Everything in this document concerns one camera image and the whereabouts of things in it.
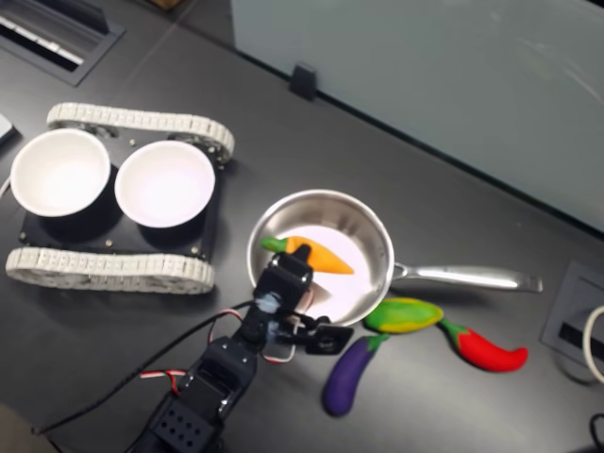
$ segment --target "frying pan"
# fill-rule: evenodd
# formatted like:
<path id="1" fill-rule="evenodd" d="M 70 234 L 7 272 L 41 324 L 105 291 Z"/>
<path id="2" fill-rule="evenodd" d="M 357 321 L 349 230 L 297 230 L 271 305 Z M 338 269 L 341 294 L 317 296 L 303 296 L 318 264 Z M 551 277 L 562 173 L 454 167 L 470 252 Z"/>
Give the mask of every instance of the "frying pan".
<path id="1" fill-rule="evenodd" d="M 368 315 L 388 292 L 393 280 L 424 280 L 480 288 L 539 293 L 538 277 L 481 266 L 411 267 L 394 262 L 388 231 L 356 198 L 327 190 L 294 193 L 277 201 L 252 231 L 247 245 L 247 271 L 253 285 L 272 257 L 260 247 L 265 237 L 303 236 L 325 245 L 350 265 L 352 276 L 315 273 L 314 301 L 307 315 L 328 316 L 349 326 Z"/>

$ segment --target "table surface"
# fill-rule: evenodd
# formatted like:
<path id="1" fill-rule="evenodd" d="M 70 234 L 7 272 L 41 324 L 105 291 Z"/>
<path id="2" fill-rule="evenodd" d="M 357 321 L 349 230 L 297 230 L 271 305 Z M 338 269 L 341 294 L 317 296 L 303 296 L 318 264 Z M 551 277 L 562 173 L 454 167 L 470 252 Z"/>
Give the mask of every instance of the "table surface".
<path id="1" fill-rule="evenodd" d="M 420 282 L 396 292 L 440 304 L 451 320 L 497 344 L 527 346 L 528 363 L 518 373 L 488 374 L 460 361 L 436 328 L 392 338 L 365 373 L 355 409 L 334 420 L 322 412 L 319 394 L 335 358 L 263 362 L 228 420 L 226 451 L 592 451 L 587 421 L 602 410 L 602 388 L 569 378 L 563 370 L 588 375 L 539 338 L 570 260 L 604 273 L 601 241 L 344 111 L 295 97 L 283 81 L 183 26 L 185 8 L 168 17 L 136 0 L 108 0 L 104 8 L 127 32 L 78 88 L 0 51 L 0 109 L 23 134 L 0 149 L 0 179 L 25 141 L 45 131 L 46 113 L 58 102 L 224 123 L 237 149 L 214 252 L 217 289 L 195 297 L 82 293 L 1 275 L 1 402 L 39 427 L 93 401 L 180 332 L 245 300 L 245 245 L 257 219 L 284 195 L 327 188 L 371 206 L 401 262 L 541 275 L 539 295 Z M 115 164 L 131 152 L 132 138 L 149 141 L 134 132 L 114 140 Z M 18 246 L 23 217 L 12 195 L 2 199 L 0 256 Z M 186 368 L 204 347 L 205 336 L 197 335 L 158 367 Z M 51 438 L 70 451 L 121 451 L 167 390 L 164 379 L 135 381 Z"/>

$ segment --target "white panel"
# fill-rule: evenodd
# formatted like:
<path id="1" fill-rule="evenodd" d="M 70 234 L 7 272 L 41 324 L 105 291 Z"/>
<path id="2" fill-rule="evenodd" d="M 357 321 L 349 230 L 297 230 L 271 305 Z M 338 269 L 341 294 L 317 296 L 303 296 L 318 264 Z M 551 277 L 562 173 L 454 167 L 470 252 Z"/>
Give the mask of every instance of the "white panel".
<path id="1" fill-rule="evenodd" d="M 604 9 L 583 0 L 232 0 L 237 47 L 604 230 Z"/>

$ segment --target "toy eggplant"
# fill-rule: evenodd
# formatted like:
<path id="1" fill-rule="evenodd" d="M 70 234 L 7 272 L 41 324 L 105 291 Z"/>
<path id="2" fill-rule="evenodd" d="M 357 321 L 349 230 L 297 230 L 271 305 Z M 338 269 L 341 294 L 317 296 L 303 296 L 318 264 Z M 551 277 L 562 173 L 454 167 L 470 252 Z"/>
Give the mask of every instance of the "toy eggplant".
<path id="1" fill-rule="evenodd" d="M 327 272 L 331 274 L 354 274 L 355 271 L 340 260 L 331 250 L 301 236 L 290 236 L 285 239 L 264 238 L 261 245 L 272 252 L 293 253 L 300 245 L 310 247 L 309 266 L 314 272 Z"/>
<path id="2" fill-rule="evenodd" d="M 468 327 L 453 324 L 443 318 L 439 323 L 446 331 L 461 356 L 475 366 L 495 373 L 516 371 L 525 364 L 529 350 L 520 347 L 513 351 L 502 349 Z"/>
<path id="3" fill-rule="evenodd" d="M 365 325 L 379 332 L 414 332 L 438 323 L 443 315 L 439 307 L 423 300 L 397 297 L 384 299 L 365 318 Z"/>
<path id="4" fill-rule="evenodd" d="M 323 390 L 323 407 L 327 413 L 341 417 L 350 412 L 365 368 L 388 338 L 385 333 L 360 337 L 342 354 Z"/>

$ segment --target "toy red pepper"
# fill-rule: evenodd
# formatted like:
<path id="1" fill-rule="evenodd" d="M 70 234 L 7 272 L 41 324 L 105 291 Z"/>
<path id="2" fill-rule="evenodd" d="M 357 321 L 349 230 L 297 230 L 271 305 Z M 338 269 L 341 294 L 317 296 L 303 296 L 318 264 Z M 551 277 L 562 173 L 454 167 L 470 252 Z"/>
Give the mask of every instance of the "toy red pepper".
<path id="1" fill-rule="evenodd" d="M 507 351 L 482 338 L 474 330 L 453 324 L 444 318 L 440 325 L 467 361 L 487 371 L 516 371 L 525 364 L 529 356 L 529 350 L 525 347 Z"/>

